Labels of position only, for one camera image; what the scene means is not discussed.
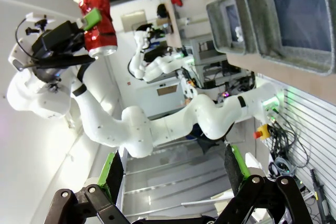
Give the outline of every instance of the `black metal bracket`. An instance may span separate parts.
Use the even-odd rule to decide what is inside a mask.
[[[246,223],[255,208],[266,208],[279,223],[286,208],[293,224],[312,224],[306,204],[292,177],[279,177],[275,182],[258,175],[250,176],[238,194],[215,220],[208,216],[175,219],[142,219],[134,224],[241,224]],[[52,200],[45,224],[83,224],[97,216],[104,224],[130,224],[98,185],[89,185],[77,193],[58,190]]]
[[[275,182],[258,175],[250,176],[215,224],[246,223],[255,208],[266,208],[275,223],[279,223],[288,208],[292,223],[312,223],[303,197],[290,176]]]

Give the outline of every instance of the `metal rack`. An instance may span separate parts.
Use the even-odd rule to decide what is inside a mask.
[[[269,80],[284,89],[285,118],[298,133],[300,142],[309,154],[309,164],[297,168],[296,176],[310,191],[314,191],[310,169],[322,183],[331,214],[336,216],[336,106],[261,74],[259,77]],[[300,146],[290,152],[296,164],[304,164],[306,156]]]
[[[210,71],[206,73],[204,68],[210,64],[227,60],[226,54],[220,53],[215,49],[211,34],[190,38],[189,40],[183,41],[183,44],[194,56],[195,69],[202,86],[204,85],[206,76],[213,75]],[[215,78],[216,85],[235,80],[246,75],[247,71],[242,69],[240,73],[231,74],[230,76],[219,76],[218,78]]]

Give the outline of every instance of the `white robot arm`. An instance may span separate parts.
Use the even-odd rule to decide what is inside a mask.
[[[137,50],[130,62],[130,71],[134,73],[137,79],[142,79],[150,82],[159,77],[163,73],[171,73],[182,67],[188,68],[187,62],[193,59],[192,56],[187,56],[182,59],[176,57],[180,54],[158,56],[148,66],[143,65],[144,52],[143,49],[149,46],[149,28],[147,31],[136,31],[135,42]]]
[[[71,27],[72,24],[64,23],[57,27],[56,31],[62,28],[68,31]],[[61,45],[65,43],[73,46],[78,43],[82,46],[83,40],[78,40],[78,34],[71,33],[67,40],[61,38]],[[39,39],[47,39],[48,36],[53,36],[53,31]],[[272,100],[277,93],[272,84],[266,83],[257,89],[226,98],[221,108],[218,108],[208,96],[199,94],[181,111],[158,120],[150,121],[138,106],[124,109],[121,120],[117,120],[103,110],[82,83],[82,78],[76,77],[69,68],[69,66],[90,63],[94,59],[87,55],[74,57],[67,53],[68,47],[61,47],[60,50],[59,44],[54,44],[53,39],[50,41],[50,47],[38,47],[38,50],[33,50],[34,52],[30,50],[36,47],[22,40],[20,44],[25,44],[25,50],[18,44],[14,46],[9,61],[17,69],[17,73],[8,88],[7,98],[10,105],[19,111],[33,111],[44,118],[61,117],[70,108],[72,93],[79,105],[87,136],[103,145],[124,146],[133,157],[145,157],[150,155],[154,146],[188,135],[196,123],[209,139],[218,139],[239,119],[247,116],[264,118],[263,102]],[[37,56],[41,50],[43,57],[38,59]],[[50,53],[56,54],[56,57],[49,57]],[[141,56],[136,54],[132,60],[133,66],[139,66]],[[184,62],[185,58],[184,61],[178,61],[171,56],[166,56],[153,61],[144,69],[145,71],[140,67],[138,69],[139,73],[143,71],[143,78],[147,78],[146,74],[150,76],[147,79],[149,81],[162,72],[179,69]],[[268,103],[268,106],[276,107],[279,104],[275,101]]]
[[[76,80],[74,88],[81,83]],[[88,137],[107,146],[124,146],[131,156],[145,157],[153,147],[188,135],[198,123],[210,139],[222,137],[237,120],[247,116],[262,119],[263,102],[273,98],[276,90],[267,83],[257,89],[225,99],[221,108],[206,95],[196,96],[181,111],[150,121],[138,106],[123,110],[121,120],[105,112],[89,90],[75,97],[83,128]]]

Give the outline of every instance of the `green pad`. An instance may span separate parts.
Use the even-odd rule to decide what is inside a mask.
[[[83,20],[85,21],[84,31],[90,30],[93,26],[98,24],[101,20],[100,11],[97,8],[92,9],[87,15],[84,16]]]
[[[105,192],[112,203],[116,204],[124,169],[119,152],[110,153],[100,173],[97,185]]]
[[[250,176],[250,172],[236,145],[227,145],[225,149],[224,165],[232,191],[237,195],[240,187]]]

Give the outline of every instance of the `metal frame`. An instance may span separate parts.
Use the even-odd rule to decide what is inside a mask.
[[[336,216],[336,106],[313,95],[259,74],[284,89],[283,116],[298,133],[300,142],[309,155],[309,167],[313,167],[318,180],[323,184],[330,212]],[[299,145],[290,152],[296,164],[306,161]],[[314,191],[309,167],[297,168],[295,175],[310,190]]]
[[[196,73],[198,75],[198,78],[200,80],[200,84],[202,86],[204,85],[204,81],[205,81],[205,77],[203,75],[203,68],[206,65],[210,65],[212,63],[220,62],[220,61],[223,61],[223,60],[227,59],[226,54],[222,54],[220,52],[217,52],[216,49],[205,51],[205,52],[199,52],[198,44],[199,43],[204,43],[204,42],[207,42],[207,41],[213,41],[211,34],[206,34],[206,35],[198,36],[198,37],[195,37],[195,38],[191,38],[189,43],[187,43],[187,46],[186,46],[186,48],[189,47],[189,48],[192,49],[194,60],[195,60]],[[211,56],[211,58],[209,58],[209,59],[201,59],[200,54],[209,54],[209,55],[213,55],[213,56]]]
[[[279,223],[288,208],[292,223],[311,224],[306,204],[295,180],[290,176],[275,182],[252,175],[215,220],[209,216],[154,217],[134,224],[225,224],[246,223],[255,208],[266,208],[275,223]],[[97,216],[102,224],[129,224],[121,211],[106,197],[98,185],[89,185],[77,193],[58,190],[52,200],[45,224],[83,224]]]

